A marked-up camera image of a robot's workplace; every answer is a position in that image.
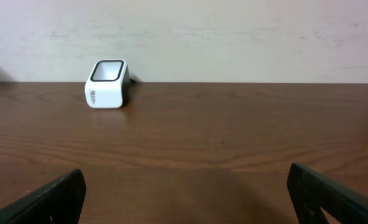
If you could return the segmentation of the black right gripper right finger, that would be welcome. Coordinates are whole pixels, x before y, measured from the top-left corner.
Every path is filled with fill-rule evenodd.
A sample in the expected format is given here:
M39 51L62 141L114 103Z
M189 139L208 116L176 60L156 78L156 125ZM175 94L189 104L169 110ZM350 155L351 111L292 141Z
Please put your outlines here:
M294 162L287 189L300 224L328 223L327 212L339 223L368 223L368 198Z

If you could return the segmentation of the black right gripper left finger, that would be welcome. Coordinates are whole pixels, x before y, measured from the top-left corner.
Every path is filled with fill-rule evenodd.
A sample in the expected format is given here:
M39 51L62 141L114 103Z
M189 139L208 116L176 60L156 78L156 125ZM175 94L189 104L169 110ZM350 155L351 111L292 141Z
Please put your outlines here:
M83 173L75 169L1 208L0 223L77 224L85 195Z

